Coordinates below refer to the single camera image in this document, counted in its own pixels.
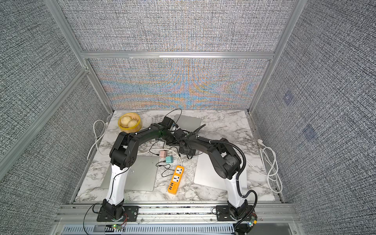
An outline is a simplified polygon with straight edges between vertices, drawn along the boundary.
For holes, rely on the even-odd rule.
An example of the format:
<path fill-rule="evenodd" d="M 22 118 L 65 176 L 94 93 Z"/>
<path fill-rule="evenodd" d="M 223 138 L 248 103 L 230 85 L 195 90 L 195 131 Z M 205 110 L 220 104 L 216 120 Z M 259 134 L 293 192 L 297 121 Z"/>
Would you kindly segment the pink charger plug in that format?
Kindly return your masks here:
<path fill-rule="evenodd" d="M 165 158 L 167 156 L 167 151 L 166 150 L 161 150 L 160 152 L 159 152 L 159 157 L 160 158 Z"/>

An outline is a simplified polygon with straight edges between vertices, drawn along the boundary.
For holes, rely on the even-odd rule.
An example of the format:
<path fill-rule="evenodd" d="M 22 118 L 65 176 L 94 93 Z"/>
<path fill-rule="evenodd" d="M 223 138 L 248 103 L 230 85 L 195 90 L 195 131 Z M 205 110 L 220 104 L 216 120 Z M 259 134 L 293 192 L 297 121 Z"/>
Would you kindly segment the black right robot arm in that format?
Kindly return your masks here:
<path fill-rule="evenodd" d="M 199 136 L 197 132 L 185 133 L 178 129 L 173 134 L 181 148 L 199 150 L 209 156 L 212 168 L 224 179 L 228 194 L 228 215 L 241 223 L 255 210 L 258 202 L 256 191 L 245 192 L 240 177 L 246 168 L 246 156 L 235 144 L 222 138 L 211 140 Z"/>

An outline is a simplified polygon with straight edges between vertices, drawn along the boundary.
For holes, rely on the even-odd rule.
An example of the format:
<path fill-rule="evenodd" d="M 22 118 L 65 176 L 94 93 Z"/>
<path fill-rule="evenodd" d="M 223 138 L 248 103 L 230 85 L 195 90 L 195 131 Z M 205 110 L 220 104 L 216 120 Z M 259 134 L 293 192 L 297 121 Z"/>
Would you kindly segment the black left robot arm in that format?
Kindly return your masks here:
<path fill-rule="evenodd" d="M 168 144 L 175 144 L 172 127 L 178 128 L 177 123 L 164 117 L 161 122 L 153 123 L 138 132 L 121 132 L 118 135 L 109 154 L 112 165 L 111 181 L 108 194 L 98 213 L 98 222 L 124 220 L 124 187 L 128 170 L 136 162 L 139 147 L 152 139 L 162 139 Z"/>

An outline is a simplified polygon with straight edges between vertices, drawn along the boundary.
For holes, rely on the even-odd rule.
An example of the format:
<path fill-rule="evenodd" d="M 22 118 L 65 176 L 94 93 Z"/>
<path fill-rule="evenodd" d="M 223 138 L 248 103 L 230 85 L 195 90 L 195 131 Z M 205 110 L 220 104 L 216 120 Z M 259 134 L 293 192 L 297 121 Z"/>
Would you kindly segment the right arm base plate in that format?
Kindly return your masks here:
<path fill-rule="evenodd" d="M 220 206 L 217 205 L 215 207 L 215 215 L 217 221 L 235 221 L 234 218 L 230 215 L 229 207 L 228 206 Z"/>

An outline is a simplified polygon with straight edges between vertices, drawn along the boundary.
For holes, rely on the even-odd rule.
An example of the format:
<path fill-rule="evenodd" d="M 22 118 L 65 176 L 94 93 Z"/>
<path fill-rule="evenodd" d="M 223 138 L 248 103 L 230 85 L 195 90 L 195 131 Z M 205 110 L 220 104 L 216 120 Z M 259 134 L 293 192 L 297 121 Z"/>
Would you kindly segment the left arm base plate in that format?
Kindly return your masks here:
<path fill-rule="evenodd" d="M 138 214 L 138 206 L 101 207 L 97 222 L 136 222 Z"/>

